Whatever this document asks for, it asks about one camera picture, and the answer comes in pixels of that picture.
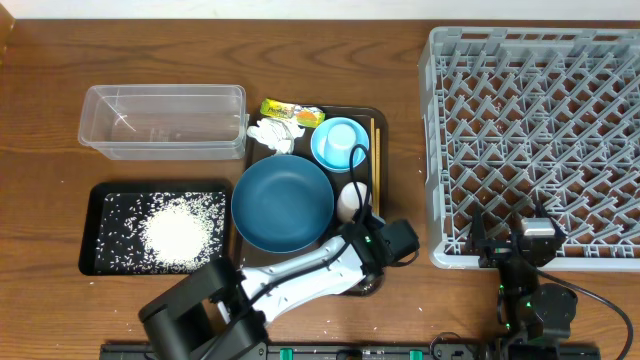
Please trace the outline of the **pink plastic cup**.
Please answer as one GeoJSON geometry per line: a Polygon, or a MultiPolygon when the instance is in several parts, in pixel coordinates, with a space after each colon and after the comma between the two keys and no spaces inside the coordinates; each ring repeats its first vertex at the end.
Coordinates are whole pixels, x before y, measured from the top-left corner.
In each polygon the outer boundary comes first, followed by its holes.
{"type": "Polygon", "coordinates": [[[346,184],[336,202],[337,218],[341,223],[353,223],[353,217],[364,204],[365,197],[370,194],[368,187],[362,182],[346,184]]]}

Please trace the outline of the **light blue plastic cup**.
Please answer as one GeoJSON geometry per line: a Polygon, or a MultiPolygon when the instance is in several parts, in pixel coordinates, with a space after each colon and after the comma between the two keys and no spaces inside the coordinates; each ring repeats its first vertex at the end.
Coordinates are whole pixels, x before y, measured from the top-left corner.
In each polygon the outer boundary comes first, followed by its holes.
{"type": "Polygon", "coordinates": [[[351,149],[357,144],[357,134],[348,123],[332,126],[326,136],[324,159],[332,167],[346,167],[351,149]]]}

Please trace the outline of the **small light blue saucer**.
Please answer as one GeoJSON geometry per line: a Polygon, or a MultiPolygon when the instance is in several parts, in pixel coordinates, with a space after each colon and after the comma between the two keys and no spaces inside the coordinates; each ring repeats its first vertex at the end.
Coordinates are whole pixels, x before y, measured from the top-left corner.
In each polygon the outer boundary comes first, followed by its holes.
{"type": "Polygon", "coordinates": [[[311,136],[313,157],[334,173],[349,171],[351,151],[356,145],[369,149],[368,132],[357,121],[346,117],[325,120],[311,136]]]}

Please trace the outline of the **large dark blue plate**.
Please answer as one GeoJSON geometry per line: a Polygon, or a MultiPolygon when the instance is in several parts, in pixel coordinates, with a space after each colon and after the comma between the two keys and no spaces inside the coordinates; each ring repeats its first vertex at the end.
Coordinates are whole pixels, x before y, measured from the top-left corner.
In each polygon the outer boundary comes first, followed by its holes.
{"type": "Polygon", "coordinates": [[[243,173],[231,210],[249,244],[269,253],[292,253],[325,233],[334,216],[334,192],[313,162],[295,155],[270,156],[243,173]]]}

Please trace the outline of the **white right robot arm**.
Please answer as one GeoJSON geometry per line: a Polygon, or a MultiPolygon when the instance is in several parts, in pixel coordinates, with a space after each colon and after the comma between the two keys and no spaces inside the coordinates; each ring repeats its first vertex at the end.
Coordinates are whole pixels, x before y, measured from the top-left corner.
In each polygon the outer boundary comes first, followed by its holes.
{"type": "Polygon", "coordinates": [[[516,222],[506,240],[491,238],[482,211],[475,211],[466,249],[479,256],[479,267],[499,271],[497,317],[507,329],[482,347],[480,359],[560,357],[560,343],[571,334],[577,295],[557,283],[542,284],[539,270],[556,257],[565,239],[541,204],[533,217],[516,222]]]}

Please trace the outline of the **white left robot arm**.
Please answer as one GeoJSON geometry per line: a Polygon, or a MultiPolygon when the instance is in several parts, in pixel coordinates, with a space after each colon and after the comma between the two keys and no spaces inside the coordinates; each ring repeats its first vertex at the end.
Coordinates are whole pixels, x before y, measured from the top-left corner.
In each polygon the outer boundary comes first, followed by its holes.
{"type": "Polygon", "coordinates": [[[380,274],[392,258],[390,244],[377,228],[347,224],[322,247],[271,266],[237,269],[215,259],[138,316],[161,359],[238,359],[283,313],[380,274]]]}

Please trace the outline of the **grey dishwasher rack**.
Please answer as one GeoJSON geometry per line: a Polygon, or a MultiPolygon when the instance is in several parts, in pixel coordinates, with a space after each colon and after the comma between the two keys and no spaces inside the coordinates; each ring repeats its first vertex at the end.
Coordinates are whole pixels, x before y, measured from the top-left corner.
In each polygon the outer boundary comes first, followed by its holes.
{"type": "Polygon", "coordinates": [[[474,269],[466,248],[542,204],[565,233],[552,271],[639,268],[639,33],[437,27],[418,64],[428,253],[474,269]]]}

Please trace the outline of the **wooden chopstick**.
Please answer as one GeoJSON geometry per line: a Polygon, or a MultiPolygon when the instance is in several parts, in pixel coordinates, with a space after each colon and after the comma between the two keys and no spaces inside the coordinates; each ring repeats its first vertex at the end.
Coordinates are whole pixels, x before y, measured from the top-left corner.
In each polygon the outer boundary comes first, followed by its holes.
{"type": "Polygon", "coordinates": [[[370,119],[370,154],[371,154],[371,162],[372,162],[372,209],[373,212],[378,212],[378,191],[377,191],[377,158],[376,158],[376,127],[375,127],[375,118],[372,117],[370,119]]]}
{"type": "Polygon", "coordinates": [[[381,131],[379,128],[376,128],[376,132],[375,132],[375,147],[376,147],[376,155],[375,155],[375,160],[376,160],[376,164],[375,164],[375,170],[376,170],[376,174],[375,174],[375,184],[374,184],[374,188],[375,188],[375,200],[376,200],[376,205],[375,205],[375,212],[377,214],[380,214],[380,195],[381,195],[381,191],[380,191],[380,185],[381,185],[381,131]]]}

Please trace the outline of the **dark brown serving tray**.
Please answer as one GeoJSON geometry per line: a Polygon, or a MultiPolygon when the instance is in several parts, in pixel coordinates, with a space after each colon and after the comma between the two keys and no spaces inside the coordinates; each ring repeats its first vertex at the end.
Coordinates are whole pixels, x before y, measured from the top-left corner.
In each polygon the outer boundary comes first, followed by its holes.
{"type": "MultiPolygon", "coordinates": [[[[319,105],[319,108],[325,113],[326,121],[331,118],[345,117],[358,122],[367,134],[369,134],[371,122],[374,122],[375,128],[380,130],[381,146],[383,149],[380,154],[381,180],[380,180],[380,213],[384,214],[384,209],[388,204],[388,124],[387,119],[382,112],[370,107],[354,107],[354,106],[337,106],[337,105],[319,105]]],[[[335,173],[324,168],[319,161],[313,156],[312,148],[312,128],[306,128],[301,138],[295,140],[293,154],[303,157],[313,162],[327,176],[334,191],[334,201],[337,201],[339,192],[349,182],[349,172],[335,173]]],[[[246,169],[249,169],[254,163],[273,155],[273,151],[269,150],[265,145],[258,143],[254,139],[247,140],[247,159],[246,169]]],[[[290,258],[294,258],[306,254],[317,249],[325,243],[331,236],[337,233],[338,227],[341,225],[336,215],[332,216],[331,221],[325,227],[325,232],[307,247],[296,252],[290,253],[270,253],[252,245],[244,239],[239,231],[236,231],[236,240],[233,250],[231,251],[232,259],[238,266],[243,267],[259,267],[280,263],[290,258]]],[[[342,293],[342,296],[365,297],[374,294],[383,284],[384,276],[381,275],[376,279],[365,279],[361,284],[352,287],[350,290],[342,293]]]]}

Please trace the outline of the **yellow snack wrapper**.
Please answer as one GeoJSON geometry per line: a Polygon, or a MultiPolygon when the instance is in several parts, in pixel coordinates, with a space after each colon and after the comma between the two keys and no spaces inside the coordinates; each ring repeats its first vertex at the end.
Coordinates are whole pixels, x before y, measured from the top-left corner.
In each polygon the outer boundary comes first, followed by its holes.
{"type": "Polygon", "coordinates": [[[269,98],[261,103],[260,113],[266,117],[287,120],[299,126],[311,128],[318,127],[326,118],[325,113],[318,107],[285,103],[269,98]]]}

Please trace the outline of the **crumpled white tissue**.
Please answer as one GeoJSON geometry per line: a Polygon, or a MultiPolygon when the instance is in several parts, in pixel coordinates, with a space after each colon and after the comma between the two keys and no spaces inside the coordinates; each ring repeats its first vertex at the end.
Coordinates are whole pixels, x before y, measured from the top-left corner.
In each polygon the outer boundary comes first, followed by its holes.
{"type": "Polygon", "coordinates": [[[276,118],[263,118],[249,126],[247,135],[274,150],[276,155],[292,154],[295,140],[304,136],[305,129],[296,122],[276,118]]]}

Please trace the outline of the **black tray bin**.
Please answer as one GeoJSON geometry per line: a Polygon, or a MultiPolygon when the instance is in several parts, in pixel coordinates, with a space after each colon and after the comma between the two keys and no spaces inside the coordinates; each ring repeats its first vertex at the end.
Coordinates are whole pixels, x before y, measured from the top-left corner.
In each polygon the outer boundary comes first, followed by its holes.
{"type": "Polygon", "coordinates": [[[188,274],[228,248],[231,183],[227,180],[112,181],[89,194],[78,269],[86,276],[188,274]],[[163,264],[151,258],[141,238],[144,221],[169,202],[200,203],[212,215],[210,246],[190,265],[163,264]]]}

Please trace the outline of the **clear plastic bin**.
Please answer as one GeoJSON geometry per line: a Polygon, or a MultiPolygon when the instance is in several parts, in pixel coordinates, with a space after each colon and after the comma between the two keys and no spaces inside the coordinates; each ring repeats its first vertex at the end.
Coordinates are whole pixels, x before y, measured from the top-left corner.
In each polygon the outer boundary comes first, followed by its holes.
{"type": "Polygon", "coordinates": [[[248,121],[240,85],[96,85],[78,141],[111,160],[235,160],[245,154],[248,121]]]}

